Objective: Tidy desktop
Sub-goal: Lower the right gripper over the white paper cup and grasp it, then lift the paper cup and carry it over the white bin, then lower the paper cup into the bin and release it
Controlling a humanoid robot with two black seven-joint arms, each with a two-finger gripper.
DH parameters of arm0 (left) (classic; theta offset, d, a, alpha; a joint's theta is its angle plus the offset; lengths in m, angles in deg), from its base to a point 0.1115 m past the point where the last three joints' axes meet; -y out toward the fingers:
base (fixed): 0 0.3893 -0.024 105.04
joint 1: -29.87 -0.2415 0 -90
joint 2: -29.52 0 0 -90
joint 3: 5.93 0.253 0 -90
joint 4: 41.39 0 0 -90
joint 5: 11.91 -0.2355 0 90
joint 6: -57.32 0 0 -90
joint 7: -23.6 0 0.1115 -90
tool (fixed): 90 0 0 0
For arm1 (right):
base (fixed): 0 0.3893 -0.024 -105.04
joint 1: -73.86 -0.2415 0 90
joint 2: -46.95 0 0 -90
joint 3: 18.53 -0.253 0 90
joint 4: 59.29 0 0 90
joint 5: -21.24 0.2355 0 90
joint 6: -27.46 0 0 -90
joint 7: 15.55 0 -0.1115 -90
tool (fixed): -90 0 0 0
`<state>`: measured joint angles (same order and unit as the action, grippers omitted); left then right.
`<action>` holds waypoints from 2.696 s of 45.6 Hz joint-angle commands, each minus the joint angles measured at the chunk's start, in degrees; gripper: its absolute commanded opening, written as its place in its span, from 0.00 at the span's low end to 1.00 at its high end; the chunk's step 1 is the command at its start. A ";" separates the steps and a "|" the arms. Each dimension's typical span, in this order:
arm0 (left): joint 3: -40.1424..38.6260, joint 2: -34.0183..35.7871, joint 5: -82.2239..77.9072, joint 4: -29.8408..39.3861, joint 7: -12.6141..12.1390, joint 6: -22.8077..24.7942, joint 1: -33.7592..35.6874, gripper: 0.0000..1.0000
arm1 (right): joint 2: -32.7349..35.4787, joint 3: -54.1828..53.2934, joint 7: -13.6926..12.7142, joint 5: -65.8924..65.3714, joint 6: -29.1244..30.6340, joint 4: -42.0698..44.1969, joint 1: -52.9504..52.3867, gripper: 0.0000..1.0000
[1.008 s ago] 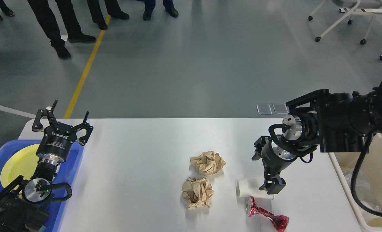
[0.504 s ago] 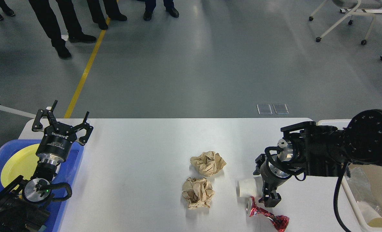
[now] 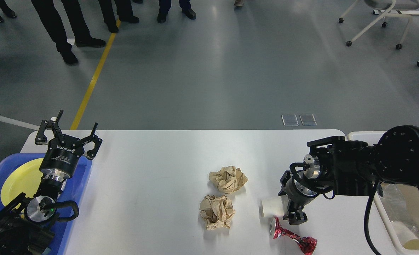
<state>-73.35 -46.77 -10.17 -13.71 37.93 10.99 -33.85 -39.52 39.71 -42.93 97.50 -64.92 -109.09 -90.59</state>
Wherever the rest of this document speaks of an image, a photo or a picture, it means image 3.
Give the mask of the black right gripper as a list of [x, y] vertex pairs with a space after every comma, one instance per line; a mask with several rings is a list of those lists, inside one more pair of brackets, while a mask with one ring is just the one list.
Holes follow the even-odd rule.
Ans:
[[318, 197], [319, 193], [300, 184], [291, 173], [291, 170], [284, 172], [280, 183], [279, 196], [288, 196], [287, 209], [283, 220], [288, 221], [290, 225], [300, 225], [307, 222], [308, 218], [303, 208]]

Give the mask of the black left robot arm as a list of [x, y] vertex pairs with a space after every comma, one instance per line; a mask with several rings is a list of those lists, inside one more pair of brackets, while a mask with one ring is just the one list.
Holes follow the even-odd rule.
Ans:
[[93, 160], [103, 141], [96, 134], [98, 123], [84, 138], [64, 134], [59, 127], [62, 114], [63, 110], [55, 119], [43, 120], [35, 137], [36, 145], [48, 146], [37, 191], [32, 198], [21, 192], [0, 210], [0, 255], [43, 255], [55, 236], [51, 228], [80, 214], [75, 201], [58, 198], [80, 158]]

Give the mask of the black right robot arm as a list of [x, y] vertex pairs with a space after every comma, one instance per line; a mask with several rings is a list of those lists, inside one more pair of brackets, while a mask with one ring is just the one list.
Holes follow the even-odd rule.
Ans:
[[364, 235], [378, 255], [368, 229], [374, 195], [381, 183], [414, 186], [419, 191], [419, 127], [393, 127], [372, 146], [342, 136], [309, 141], [307, 146], [310, 152], [303, 162], [292, 163], [280, 179], [279, 196], [288, 200], [282, 218], [290, 225], [305, 223], [305, 205], [328, 192], [334, 196], [367, 196]]

